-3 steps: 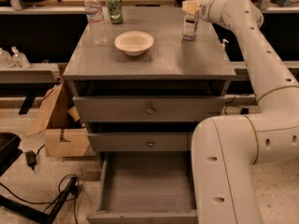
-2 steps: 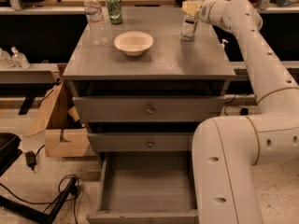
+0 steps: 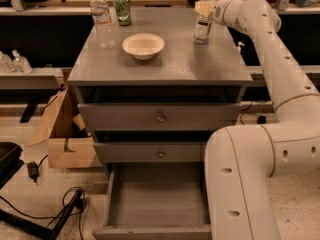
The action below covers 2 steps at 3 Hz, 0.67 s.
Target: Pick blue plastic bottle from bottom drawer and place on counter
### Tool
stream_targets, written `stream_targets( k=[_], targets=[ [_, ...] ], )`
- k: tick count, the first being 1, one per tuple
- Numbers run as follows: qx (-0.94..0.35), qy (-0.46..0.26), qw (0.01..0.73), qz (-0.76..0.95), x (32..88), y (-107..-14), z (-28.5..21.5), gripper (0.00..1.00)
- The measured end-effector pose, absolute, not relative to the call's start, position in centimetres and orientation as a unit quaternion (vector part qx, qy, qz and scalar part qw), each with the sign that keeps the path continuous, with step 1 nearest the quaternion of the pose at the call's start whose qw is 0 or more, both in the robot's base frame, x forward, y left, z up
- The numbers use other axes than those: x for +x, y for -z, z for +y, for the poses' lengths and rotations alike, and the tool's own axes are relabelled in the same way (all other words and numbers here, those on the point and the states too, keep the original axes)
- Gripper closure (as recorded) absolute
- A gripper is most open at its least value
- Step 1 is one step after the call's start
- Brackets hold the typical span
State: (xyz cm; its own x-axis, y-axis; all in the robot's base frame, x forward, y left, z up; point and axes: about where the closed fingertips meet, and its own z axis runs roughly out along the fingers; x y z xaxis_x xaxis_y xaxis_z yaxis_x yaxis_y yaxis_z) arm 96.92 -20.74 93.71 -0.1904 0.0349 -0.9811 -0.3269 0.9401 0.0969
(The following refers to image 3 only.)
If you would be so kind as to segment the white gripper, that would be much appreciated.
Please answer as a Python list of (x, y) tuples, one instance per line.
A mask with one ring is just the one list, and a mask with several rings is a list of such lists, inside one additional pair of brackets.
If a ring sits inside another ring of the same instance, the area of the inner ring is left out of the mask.
[(235, 27), (242, 0), (198, 1), (195, 11), (204, 17), (209, 17), (213, 10), (213, 20), (227, 27)]

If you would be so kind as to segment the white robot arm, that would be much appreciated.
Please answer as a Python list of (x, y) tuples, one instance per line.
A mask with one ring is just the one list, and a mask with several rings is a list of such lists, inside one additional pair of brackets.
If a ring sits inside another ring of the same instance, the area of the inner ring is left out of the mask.
[(218, 0), (214, 21), (252, 40), (277, 121), (209, 138), (205, 182), (213, 240), (281, 240), (266, 179), (319, 168), (320, 94), (278, 36), (266, 0)]

